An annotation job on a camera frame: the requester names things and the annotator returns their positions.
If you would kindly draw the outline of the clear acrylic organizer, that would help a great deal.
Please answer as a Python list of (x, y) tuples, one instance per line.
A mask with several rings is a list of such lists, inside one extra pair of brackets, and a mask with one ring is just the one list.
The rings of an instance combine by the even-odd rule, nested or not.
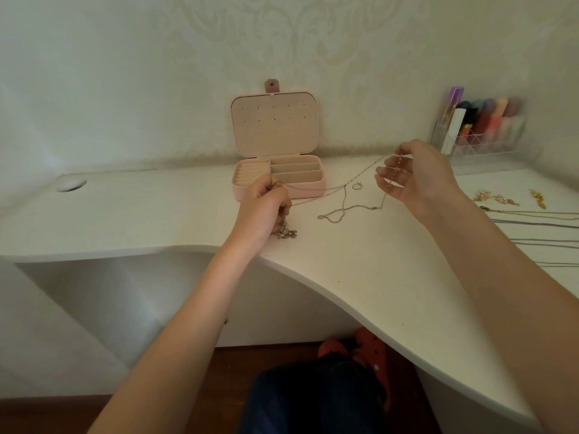
[(525, 131), (513, 143), (508, 140), (483, 143), (474, 135), (451, 138), (439, 121), (435, 122), (429, 143), (450, 162), (457, 175), (533, 168), (544, 151)]

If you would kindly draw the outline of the person's dark blue jeans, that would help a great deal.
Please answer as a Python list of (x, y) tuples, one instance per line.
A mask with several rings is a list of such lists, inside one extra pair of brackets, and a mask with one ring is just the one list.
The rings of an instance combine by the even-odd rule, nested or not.
[(390, 434), (386, 398), (374, 372), (333, 352), (261, 372), (237, 434)]

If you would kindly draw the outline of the person's left hand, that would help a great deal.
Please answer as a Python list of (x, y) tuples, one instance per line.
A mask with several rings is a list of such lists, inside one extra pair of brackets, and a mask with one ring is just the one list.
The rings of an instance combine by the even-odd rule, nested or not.
[(292, 201), (288, 191), (270, 174), (257, 178), (245, 191), (228, 242), (255, 257), (272, 233), (279, 231)]

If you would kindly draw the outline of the row of colourful lipsticks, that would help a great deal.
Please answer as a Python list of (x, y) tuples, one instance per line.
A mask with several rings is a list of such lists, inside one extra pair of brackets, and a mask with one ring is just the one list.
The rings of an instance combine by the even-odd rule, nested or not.
[(489, 145), (493, 151), (514, 150), (525, 126), (524, 101), (519, 96), (459, 103), (465, 110), (455, 146)]

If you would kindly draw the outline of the pink jewelry box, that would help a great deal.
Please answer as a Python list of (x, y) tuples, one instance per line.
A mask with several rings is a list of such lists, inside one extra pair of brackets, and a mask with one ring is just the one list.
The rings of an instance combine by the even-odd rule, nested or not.
[(264, 94), (238, 96), (230, 106), (236, 149), (243, 157), (231, 181), (235, 200), (241, 201), (265, 174), (281, 182), (292, 200), (324, 196), (327, 177), (313, 154), (318, 145), (315, 97), (282, 93), (277, 79), (267, 79), (264, 89)]

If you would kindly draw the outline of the orange slipper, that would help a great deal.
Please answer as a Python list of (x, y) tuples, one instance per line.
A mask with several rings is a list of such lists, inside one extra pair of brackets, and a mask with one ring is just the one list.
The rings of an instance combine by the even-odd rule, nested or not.
[(321, 359), (327, 355), (341, 355), (349, 357), (349, 352), (346, 346), (336, 338), (330, 338), (321, 343), (317, 350), (317, 357)]
[(371, 368), (385, 391), (384, 408), (389, 412), (392, 405), (390, 380), (387, 370), (386, 344), (366, 328), (355, 333), (356, 347), (351, 356), (361, 359)]

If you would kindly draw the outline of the purple cosmetic tube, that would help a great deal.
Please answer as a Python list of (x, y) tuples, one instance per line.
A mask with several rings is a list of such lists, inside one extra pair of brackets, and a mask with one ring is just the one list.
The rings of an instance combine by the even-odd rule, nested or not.
[(461, 102), (462, 95), (464, 93), (463, 86), (453, 86), (449, 92), (448, 101), (445, 105), (442, 117), (441, 117), (441, 124), (443, 126), (447, 126), (452, 119), (453, 113), (457, 107), (457, 105)]

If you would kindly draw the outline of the person's right forearm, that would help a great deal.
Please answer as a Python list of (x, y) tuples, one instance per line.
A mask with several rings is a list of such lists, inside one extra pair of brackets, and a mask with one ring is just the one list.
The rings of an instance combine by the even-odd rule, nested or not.
[(455, 183), (419, 190), (420, 219), (549, 434), (579, 434), (579, 299), (531, 261)]

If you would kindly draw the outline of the person's right hand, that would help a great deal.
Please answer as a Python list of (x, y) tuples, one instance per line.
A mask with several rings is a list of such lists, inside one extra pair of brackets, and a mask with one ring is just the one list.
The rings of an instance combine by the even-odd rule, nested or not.
[(396, 161), (393, 153), (376, 168), (374, 177), (382, 192), (401, 202), (421, 223), (463, 195), (450, 163), (431, 145), (427, 160)]

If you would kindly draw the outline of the white cosmetic tube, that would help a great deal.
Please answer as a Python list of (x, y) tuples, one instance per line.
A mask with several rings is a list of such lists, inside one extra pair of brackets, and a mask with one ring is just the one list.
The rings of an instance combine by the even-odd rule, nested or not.
[(468, 108), (455, 108), (450, 122), (445, 126), (442, 138), (441, 153), (448, 156), (452, 153)]

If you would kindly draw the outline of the person's left forearm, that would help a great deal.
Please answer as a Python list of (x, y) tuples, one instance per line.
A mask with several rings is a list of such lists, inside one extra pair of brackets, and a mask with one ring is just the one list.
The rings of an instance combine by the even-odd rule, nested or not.
[(231, 234), (87, 434), (183, 434), (236, 287), (267, 239)]

